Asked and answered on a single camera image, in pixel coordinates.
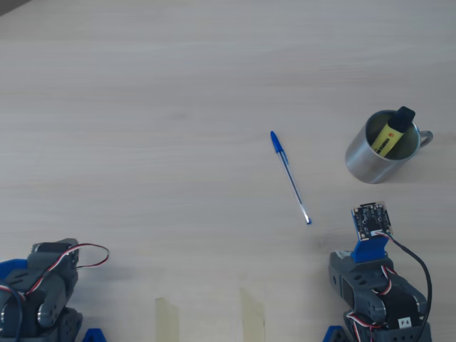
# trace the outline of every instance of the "stainless steel mug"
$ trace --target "stainless steel mug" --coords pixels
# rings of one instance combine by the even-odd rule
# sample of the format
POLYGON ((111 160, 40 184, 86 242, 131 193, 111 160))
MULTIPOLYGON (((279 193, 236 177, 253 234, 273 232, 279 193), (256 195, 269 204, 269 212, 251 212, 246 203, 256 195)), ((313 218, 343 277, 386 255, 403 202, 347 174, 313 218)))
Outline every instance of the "stainless steel mug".
POLYGON ((348 146, 345 163, 352 175, 362 182, 375 184, 385 181, 434 137, 429 130, 420 132, 412 123, 388 157, 381 157, 371 145, 394 113, 395 110, 382 110, 373 114, 348 146))

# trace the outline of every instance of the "ballpoint pen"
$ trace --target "ballpoint pen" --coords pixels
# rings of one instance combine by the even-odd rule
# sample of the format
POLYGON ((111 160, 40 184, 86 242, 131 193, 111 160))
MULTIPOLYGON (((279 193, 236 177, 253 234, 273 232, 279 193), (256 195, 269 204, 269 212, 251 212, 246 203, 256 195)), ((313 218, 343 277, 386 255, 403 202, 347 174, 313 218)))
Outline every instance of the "ballpoint pen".
POLYGON ((296 201, 298 201, 299 207, 301 208, 301 211, 304 214, 304 217, 306 218, 307 224, 310 224, 310 223, 312 223, 312 220, 307 215, 306 209, 304 208, 304 204, 302 202, 302 197, 299 194, 298 188, 296 187, 296 183, 294 182, 294 179, 293 179, 293 175, 291 174, 291 171, 289 169, 288 158, 286 157, 284 149, 280 145, 279 139, 277 138, 276 134, 272 131, 271 131, 271 139, 272 139, 272 143, 274 144, 274 148, 276 149, 276 153, 279 155, 280 160, 282 161, 282 165, 285 168, 286 176, 288 177, 288 180, 290 181, 290 184, 291 184, 291 188, 293 189, 294 198, 296 198, 296 201))

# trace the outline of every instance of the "cable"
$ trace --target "cable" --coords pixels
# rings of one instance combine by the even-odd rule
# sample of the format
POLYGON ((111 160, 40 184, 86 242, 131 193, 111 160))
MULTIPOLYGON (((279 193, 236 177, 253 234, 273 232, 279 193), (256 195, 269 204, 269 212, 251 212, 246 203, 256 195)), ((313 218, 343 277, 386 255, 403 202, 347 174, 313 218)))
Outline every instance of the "cable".
POLYGON ((50 267, 48 267, 43 273, 42 275, 39 277, 39 279, 36 281, 36 283, 25 293, 25 296, 28 296, 29 294, 31 294, 33 291, 35 291, 40 285, 41 283, 43 282, 44 280, 44 275, 47 274, 48 272, 52 271, 53 269, 55 269, 60 263, 61 261, 63 260, 63 258, 65 258, 66 255, 70 254, 71 252, 74 252, 78 249, 81 249, 83 247, 97 247, 97 248, 101 248, 101 249, 104 249, 107 254, 106 254, 106 258, 104 258, 102 261, 98 262, 97 264, 93 264, 93 265, 84 265, 84 266, 78 266, 76 267, 77 269, 84 269, 84 268, 93 268, 93 267, 98 267, 98 266, 101 266, 103 265, 104 263, 107 262, 107 260, 109 259, 109 249, 107 249, 106 247, 103 247, 103 246, 100 246, 99 244, 77 244, 75 246, 72 246, 70 248, 68 248, 66 251, 64 251, 64 253, 62 253, 56 260, 56 262, 54 262, 52 265, 50 265, 50 267))
POLYGON ((353 322, 353 330, 355 331, 356 339, 358 340, 358 342, 361 342, 361 337, 359 336, 359 331, 358 328, 356 328, 355 322, 353 322))
POLYGON ((19 320, 17 324, 17 331, 16 331, 16 337, 14 338, 15 342, 19 342, 19 339, 21 338, 21 326, 22 326, 22 318, 24 316, 24 313, 22 312, 22 303, 21 300, 24 297, 22 294, 18 293, 15 289, 13 289, 11 286, 9 286, 3 279, 0 279, 0 284, 1 284, 1 290, 7 291, 13 296, 16 297, 17 300, 17 309, 19 310, 19 320))
POLYGON ((383 290, 382 292, 378 292, 378 291, 376 291, 376 290, 374 290, 374 289, 372 289, 372 292, 373 292, 374 294, 379 295, 379 296, 385 296, 385 295, 387 295, 387 294, 390 293, 390 291, 391 291, 391 289, 392 289, 392 287, 393 287, 393 283, 392 283, 392 281, 391 281, 391 279, 390 279, 390 276, 388 276, 388 272, 390 272, 390 273, 392 273, 392 274, 395 274, 395 275, 398 275, 398 274, 397 274, 393 269, 390 269, 390 268, 389 268, 388 266, 386 266, 386 265, 382 265, 381 269, 382 269, 383 275, 384 275, 385 278, 388 280, 388 286, 387 286, 386 289, 383 290))
POLYGON ((428 267, 426 266, 425 262, 423 260, 421 260, 421 258, 416 255, 415 253, 413 253, 412 251, 409 250, 409 248, 403 246, 402 244, 400 244, 399 242, 397 242, 396 240, 393 239, 392 236, 390 236, 389 234, 385 234, 385 233, 378 233, 379 235, 382 235, 386 238, 388 238, 390 241, 394 242, 394 244, 396 244, 397 246, 399 246, 405 253, 409 254, 412 258, 414 258, 416 261, 418 261, 418 263, 421 265, 421 267, 423 268, 423 271, 425 272, 425 275, 426 275, 426 282, 427 282, 427 306, 426 306, 426 312, 425 312, 425 315, 423 316, 423 321, 421 322, 421 328, 420 330, 418 331, 418 333, 415 335, 415 338, 413 339, 412 342, 418 342, 418 340, 420 340, 420 337, 421 337, 421 334, 423 333, 423 331, 425 330, 425 327, 426 327, 426 323, 428 322, 428 318, 429 318, 429 313, 430 313, 430 305, 432 303, 432 282, 430 280, 430 274, 429 274, 429 270, 428 270, 428 267))
POLYGON ((346 318, 352 319, 356 323, 358 323, 360 326, 363 326, 364 328, 372 328, 372 329, 379 329, 382 328, 382 326, 379 326, 375 322, 372 324, 366 323, 365 321, 362 321, 359 317, 355 316, 353 312, 350 312, 347 314, 346 318))

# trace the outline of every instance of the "circuit board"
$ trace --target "circuit board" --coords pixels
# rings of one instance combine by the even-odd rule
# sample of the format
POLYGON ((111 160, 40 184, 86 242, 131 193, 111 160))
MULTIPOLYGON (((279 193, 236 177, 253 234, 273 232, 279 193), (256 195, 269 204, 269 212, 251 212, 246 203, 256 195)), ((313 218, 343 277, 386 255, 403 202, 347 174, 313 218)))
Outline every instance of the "circuit board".
POLYGON ((351 214, 360 241, 375 238, 379 232, 393 233, 384 202, 367 203, 354 207, 351 214))

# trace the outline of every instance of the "black cable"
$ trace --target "black cable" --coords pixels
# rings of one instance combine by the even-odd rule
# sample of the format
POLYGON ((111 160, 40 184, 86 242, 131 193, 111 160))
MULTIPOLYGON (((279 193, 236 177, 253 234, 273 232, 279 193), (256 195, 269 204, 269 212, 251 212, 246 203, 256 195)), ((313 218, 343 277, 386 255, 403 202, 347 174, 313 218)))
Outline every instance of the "black cable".
POLYGON ((22 326, 22 318, 23 318, 23 312, 22 312, 22 302, 21 302, 21 296, 17 293, 15 289, 13 289, 11 286, 9 286, 3 279, 0 279, 0 284, 7 287, 9 291, 11 291, 11 294, 16 297, 17 300, 17 309, 19 310, 19 322, 17 325, 17 332, 16 332, 16 337, 14 338, 15 342, 19 342, 19 339, 21 338, 21 326, 22 326))
POLYGON ((403 246, 402 244, 400 244, 399 242, 397 242, 396 240, 393 239, 392 236, 390 236, 390 240, 392 242, 394 242, 396 245, 398 245, 405 253, 409 254, 412 258, 414 258, 416 261, 418 261, 421 265, 421 267, 423 268, 423 271, 425 272, 425 275, 426 275, 426 282, 427 282, 427 306, 426 306, 426 312, 425 312, 425 315, 423 317, 423 321, 421 322, 421 328, 420 330, 418 331, 418 334, 415 336, 415 338, 413 339, 413 342, 418 342, 418 340, 420 339, 421 337, 421 334, 423 333, 423 331, 425 330, 425 327, 426 327, 426 322, 428 322, 428 317, 429 317, 429 313, 430 313, 430 305, 432 303, 432 282, 430 280, 430 274, 429 274, 429 271, 428 271, 428 268, 426 267, 426 264, 423 260, 420 259, 420 257, 418 255, 416 255, 415 253, 413 253, 412 251, 409 250, 409 248, 403 246))

